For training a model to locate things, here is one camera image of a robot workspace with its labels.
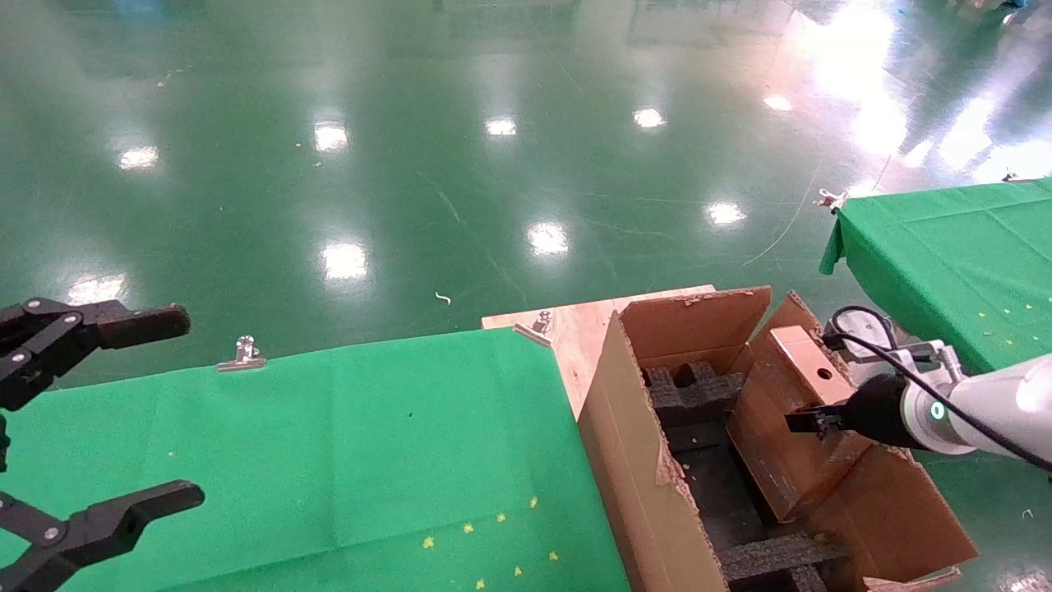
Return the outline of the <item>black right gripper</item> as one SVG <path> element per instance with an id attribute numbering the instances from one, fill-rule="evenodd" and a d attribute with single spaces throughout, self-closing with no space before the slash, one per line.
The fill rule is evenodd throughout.
<path id="1" fill-rule="evenodd" d="M 906 447 L 907 427 L 902 419 L 902 395 L 906 390 L 906 377 L 875 374 L 861 383 L 842 407 L 798 409 L 784 419 L 791 433 L 827 437 L 833 432 L 850 430 L 883 445 Z"/>

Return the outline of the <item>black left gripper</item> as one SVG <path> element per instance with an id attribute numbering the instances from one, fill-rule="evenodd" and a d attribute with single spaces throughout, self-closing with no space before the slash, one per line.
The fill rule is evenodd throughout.
<path id="1" fill-rule="evenodd" d="M 186 335 L 187 310 L 177 304 L 132 311 L 117 300 L 70 306 L 31 299 L 1 311 L 1 407 L 15 412 L 47 390 L 97 349 L 124 349 Z M 7 472 L 11 438 L 0 417 L 0 472 Z M 127 554 L 153 520 L 203 505 L 191 481 L 168 481 L 93 503 L 58 520 L 2 495 L 3 531 L 29 547 L 1 571 L 4 591 L 57 591 L 84 568 Z"/>

